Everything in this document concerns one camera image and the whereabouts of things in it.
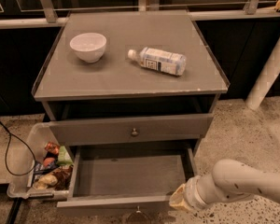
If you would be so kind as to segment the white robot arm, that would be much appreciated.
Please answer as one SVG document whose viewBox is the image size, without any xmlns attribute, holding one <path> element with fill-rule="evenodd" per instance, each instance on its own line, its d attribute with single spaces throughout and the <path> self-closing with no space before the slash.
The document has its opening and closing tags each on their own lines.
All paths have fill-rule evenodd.
<svg viewBox="0 0 280 224">
<path fill-rule="evenodd" d="M 170 197 L 176 210 L 210 208 L 214 203 L 252 200 L 256 195 L 280 204 L 280 174 L 268 173 L 235 160 L 220 160 L 207 175 L 196 175 Z"/>
</svg>

